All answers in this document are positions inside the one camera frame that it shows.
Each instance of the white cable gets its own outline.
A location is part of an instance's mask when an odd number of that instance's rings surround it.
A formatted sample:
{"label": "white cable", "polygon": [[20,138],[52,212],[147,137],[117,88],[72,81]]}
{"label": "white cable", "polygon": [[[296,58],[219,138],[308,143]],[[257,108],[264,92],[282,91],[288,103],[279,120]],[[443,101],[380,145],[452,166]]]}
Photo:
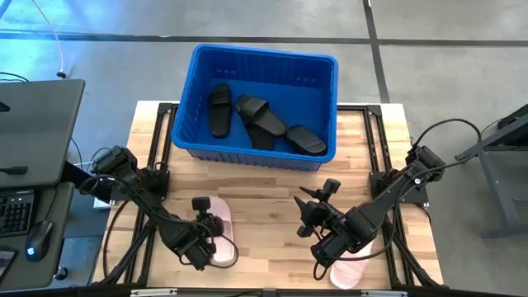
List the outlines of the white cable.
{"label": "white cable", "polygon": [[83,163],[75,163],[74,166],[79,167],[79,166],[81,166],[81,165],[88,165],[88,164],[92,164],[92,163],[93,163],[93,161],[90,161],[90,162],[83,162]]}
{"label": "white cable", "polygon": [[63,47],[60,45],[59,37],[57,36],[57,33],[55,32],[55,28],[53,27],[53,25],[51,25],[50,21],[48,20],[48,18],[44,14],[44,12],[42,12],[42,9],[40,9],[40,6],[39,6],[39,4],[37,4],[36,0],[31,0],[31,1],[33,2],[33,4],[35,4],[36,8],[39,10],[39,12],[42,15],[42,17],[46,20],[46,22],[48,23],[49,28],[51,29],[51,32],[55,36],[55,40],[57,40],[57,45],[59,46],[59,51],[60,51],[60,72],[64,73]]}

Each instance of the black cable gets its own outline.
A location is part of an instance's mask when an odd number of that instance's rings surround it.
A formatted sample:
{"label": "black cable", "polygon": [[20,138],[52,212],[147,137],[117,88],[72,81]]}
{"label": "black cable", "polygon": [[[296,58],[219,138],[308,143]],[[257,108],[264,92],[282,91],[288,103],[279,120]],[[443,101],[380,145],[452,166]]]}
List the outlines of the black cable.
{"label": "black cable", "polygon": [[321,234],[317,232],[317,230],[314,230],[313,233],[315,234],[315,237],[317,237],[319,241],[323,240],[323,237],[321,237]]}
{"label": "black cable", "polygon": [[57,188],[54,188],[55,193],[53,194],[53,200],[51,201],[51,204],[48,207],[48,211],[46,212],[46,216],[44,220],[48,220],[48,217],[50,216],[50,211],[53,208],[53,204],[55,203],[55,199],[57,198]]}
{"label": "black cable", "polygon": [[27,80],[27,78],[24,78],[23,76],[18,75],[18,74],[7,73],[7,72],[3,72],[3,71],[0,71],[0,74],[3,74],[3,75],[10,75],[10,76],[13,76],[13,77],[16,77],[16,78],[21,78],[21,79],[24,80],[24,82],[29,82],[29,80]]}
{"label": "black cable", "polygon": [[486,128],[482,129],[480,131],[480,134],[484,134],[484,132],[486,132],[486,130],[488,130],[493,124],[496,124],[498,123],[499,121],[503,120],[504,118],[500,118],[498,120],[494,120],[493,122],[491,122],[489,125],[486,126]]}
{"label": "black cable", "polygon": [[[429,132],[431,131],[433,128],[439,126],[439,125],[443,125],[445,123],[449,123],[449,122],[454,122],[454,121],[459,121],[459,122],[462,122],[462,123],[465,123],[466,125],[469,125],[471,128],[473,128],[473,130],[475,130],[475,133],[477,134],[477,145],[475,147],[475,151],[472,152],[467,158],[463,158],[462,160],[460,161],[457,161],[457,162],[453,162],[453,163],[450,163],[450,164],[446,164],[446,165],[443,165],[443,166],[439,166],[439,167],[433,167],[433,168],[429,168],[427,170],[423,170],[417,174],[415,174],[414,176],[412,176],[409,180],[407,180],[403,186],[400,188],[399,190],[399,193],[396,195],[396,201],[394,202],[394,207],[393,207],[393,211],[396,210],[398,207],[399,207],[399,203],[403,197],[403,189],[405,189],[409,183],[411,182],[415,182],[415,180],[426,174],[426,173],[429,173],[429,172],[434,172],[434,171],[437,171],[437,170],[442,170],[442,169],[446,169],[446,168],[449,168],[449,167],[453,167],[453,166],[457,166],[457,165],[460,165],[460,164],[464,164],[466,162],[468,162],[470,159],[472,159],[476,154],[477,152],[480,150],[480,144],[482,142],[482,134],[480,133],[480,130],[479,128],[474,125],[473,123],[471,123],[470,121],[468,120],[464,120],[464,119],[448,119],[448,120],[441,120],[431,126],[429,126],[427,129],[425,129],[422,134],[420,135],[420,137],[418,137],[418,140],[416,141],[416,143],[414,143],[412,145],[412,148],[415,149],[418,144],[420,143],[420,141],[423,139],[423,137]],[[393,215],[393,226],[395,225],[396,223],[396,215]],[[366,259],[371,259],[373,257],[377,257],[379,256],[380,254],[382,254],[383,252],[385,252],[391,245],[392,245],[392,242],[394,240],[394,235],[396,233],[396,228],[393,228],[392,229],[392,232],[390,233],[390,237],[389,237],[389,241],[387,242],[387,244],[385,244],[383,246],[383,248],[381,248],[379,251],[377,252],[374,252],[370,255],[367,255],[367,256],[363,256],[363,257],[353,257],[353,258],[343,258],[343,257],[331,257],[331,256],[327,256],[328,259],[333,259],[333,260],[337,260],[337,261],[361,261],[361,260],[366,260]]]}
{"label": "black cable", "polygon": [[262,292],[259,291],[259,290],[248,290],[248,291],[240,292],[238,294],[230,295],[230,296],[226,296],[226,297],[240,297],[240,296],[256,296],[256,297],[260,297],[260,296],[262,296]]}
{"label": "black cable", "polygon": [[324,278],[324,276],[327,274],[328,268],[324,267],[324,271],[320,276],[317,276],[317,267],[319,266],[319,262],[315,262],[315,265],[313,266],[313,278],[316,281],[320,281]]}
{"label": "black cable", "polygon": [[180,264],[182,264],[183,266],[188,266],[188,265],[192,265],[191,262],[188,262],[188,263],[185,263],[182,259],[182,256],[178,256],[178,260],[180,261]]}
{"label": "black cable", "polygon": [[161,173],[168,171],[168,165],[165,162],[157,162],[154,164],[154,170],[157,170]]}
{"label": "black cable", "polygon": [[96,265],[97,265],[97,254],[93,256],[93,263],[92,263],[92,273],[88,277],[88,281],[86,282],[85,286],[89,286],[93,281],[93,276],[96,273]]}
{"label": "black cable", "polygon": [[93,160],[95,160],[97,154],[101,152],[103,149],[105,149],[106,151],[110,150],[109,148],[99,148],[95,153],[93,153],[92,157],[90,158],[90,162],[89,162],[90,164],[88,165],[88,168],[91,166],[93,169]]}
{"label": "black cable", "polygon": [[0,82],[25,82],[23,79],[0,79]]}
{"label": "black cable", "polygon": [[81,170],[84,171],[83,156],[81,156],[81,150],[79,149],[79,146],[77,145],[77,143],[75,142],[73,137],[71,137],[70,139],[72,140],[73,144],[75,145],[75,148],[77,148],[77,153],[79,154],[79,162],[81,163]]}
{"label": "black cable", "polygon": [[238,256],[240,254],[239,250],[238,250],[238,247],[236,244],[234,244],[233,240],[227,238],[225,235],[222,234],[222,237],[225,238],[225,240],[229,241],[229,243],[231,243],[234,247],[234,261],[227,265],[227,266],[220,266],[220,265],[215,265],[215,264],[209,264],[209,266],[212,266],[212,267],[216,267],[216,268],[220,268],[220,269],[226,269],[226,268],[231,268],[233,267],[237,262],[238,262]]}
{"label": "black cable", "polygon": [[429,210],[427,210],[427,208],[425,206],[423,206],[422,203],[416,203],[416,206],[418,206],[418,208],[423,210],[423,212],[426,214],[427,218],[429,219],[429,224],[432,224],[431,214],[429,214]]}
{"label": "black cable", "polygon": [[108,242],[109,242],[108,239],[110,238],[110,233],[112,232],[112,229],[114,228],[114,224],[116,223],[117,217],[119,216],[121,211],[123,211],[123,209],[128,203],[129,203],[128,201],[125,201],[123,202],[122,205],[119,206],[119,208],[114,214],[114,217],[112,218],[112,221],[110,222],[110,226],[108,226],[108,232],[106,233],[105,243],[103,244],[103,247],[102,247],[102,273],[105,276],[105,278],[108,277],[108,265],[106,264],[106,250],[108,249]]}

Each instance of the black slide sandal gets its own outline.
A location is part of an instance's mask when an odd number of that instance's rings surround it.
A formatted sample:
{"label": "black slide sandal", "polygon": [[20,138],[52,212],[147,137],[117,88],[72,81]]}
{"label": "black slide sandal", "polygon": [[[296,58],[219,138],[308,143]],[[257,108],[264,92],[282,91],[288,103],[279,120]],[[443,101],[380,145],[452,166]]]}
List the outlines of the black slide sandal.
{"label": "black slide sandal", "polygon": [[251,123],[244,125],[254,149],[273,150],[275,139],[271,134]]}
{"label": "black slide sandal", "polygon": [[282,137],[288,131],[288,126],[270,111],[269,106],[268,101],[249,95],[241,95],[235,108],[244,122],[258,126],[273,137]]}
{"label": "black slide sandal", "polygon": [[327,152],[326,144],[303,125],[290,127],[286,139],[297,152],[302,154],[322,156]]}
{"label": "black slide sandal", "polygon": [[213,87],[209,94],[209,127],[215,138],[229,134],[231,122],[231,89],[226,84]]}

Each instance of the concrete floor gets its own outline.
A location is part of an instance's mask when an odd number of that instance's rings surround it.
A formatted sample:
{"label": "concrete floor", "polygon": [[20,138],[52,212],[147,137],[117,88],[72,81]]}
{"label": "concrete floor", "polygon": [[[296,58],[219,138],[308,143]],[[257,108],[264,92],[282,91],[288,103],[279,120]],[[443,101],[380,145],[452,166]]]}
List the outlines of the concrete floor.
{"label": "concrete floor", "polygon": [[[522,0],[371,2],[378,38],[528,40],[528,3]],[[39,3],[61,32],[369,38],[363,3],[359,0]],[[0,17],[0,36],[27,30],[47,31],[48,27],[31,2],[12,0]],[[126,144],[138,100],[179,100],[191,51],[197,43],[65,41],[62,45],[68,76],[87,81],[74,138],[82,158],[88,160],[100,147]],[[339,101],[382,102],[370,45],[244,45],[330,54],[340,64]],[[388,99],[404,104],[413,136],[431,123],[451,117],[462,117],[484,127],[527,102],[526,45],[382,45],[379,49]],[[2,39],[0,61],[2,71],[30,80],[54,79],[59,67],[56,44],[49,40]],[[424,139],[424,144],[448,162],[473,142],[472,132],[457,124],[434,130]],[[70,151],[76,162],[75,151]],[[441,182],[427,189],[445,283],[457,289],[528,295],[528,237],[493,242],[483,242],[479,237],[481,232],[497,229],[500,224],[478,161],[450,169]],[[61,259],[61,265],[66,262],[76,271],[64,282],[65,286],[86,284],[103,228],[79,229],[78,236],[89,237],[72,238],[68,243],[90,256],[79,261],[68,255]]]}

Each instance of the desk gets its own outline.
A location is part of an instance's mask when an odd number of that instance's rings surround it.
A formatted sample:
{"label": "desk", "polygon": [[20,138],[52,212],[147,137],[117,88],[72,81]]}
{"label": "desk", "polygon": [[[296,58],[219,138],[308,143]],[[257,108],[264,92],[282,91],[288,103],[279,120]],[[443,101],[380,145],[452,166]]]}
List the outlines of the desk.
{"label": "desk", "polygon": [[[144,167],[149,155],[158,101],[139,101],[130,130],[128,148]],[[409,135],[403,106],[382,105],[390,157],[395,168],[405,165]],[[378,131],[372,120],[375,142]],[[177,257],[162,244],[159,236],[153,248],[148,286],[335,289],[328,276],[321,281],[312,278],[314,259],[309,246],[315,238],[299,238],[300,214],[292,196],[307,196],[299,186],[319,188],[327,178],[336,178],[342,186],[331,202],[346,211],[353,205],[372,200],[368,174],[370,158],[363,116],[357,111],[339,112],[337,117],[337,152],[328,164],[317,172],[297,172],[275,168],[200,161],[183,149],[172,146],[169,161],[171,185],[165,207],[186,219],[193,219],[191,198],[219,196],[224,198],[233,217],[234,241],[240,249],[238,263],[228,269],[207,267],[196,271],[182,266]],[[113,207],[108,222],[116,212]],[[108,248],[108,266],[112,268],[130,245],[137,207],[128,204],[115,223]],[[431,227],[427,217],[415,205],[402,205],[405,233],[409,249],[437,282],[442,283]],[[383,246],[379,235],[373,251]],[[134,280],[142,263],[139,251]],[[398,274],[403,279],[399,253],[395,253]],[[99,256],[94,281],[103,278],[102,256]],[[370,260],[357,289],[388,289],[390,287],[385,257]]]}
{"label": "desk", "polygon": [[36,197],[35,222],[45,219],[50,205],[49,221],[54,225],[49,239],[49,250],[46,256],[38,262],[26,259],[26,235],[0,238],[0,245],[18,251],[14,262],[11,264],[0,282],[0,291],[25,290],[46,287],[51,284],[53,275],[57,271],[60,253],[63,246],[64,227],[68,216],[69,206],[72,202],[75,186],[70,182],[59,183],[57,186],[38,188],[40,194]]}

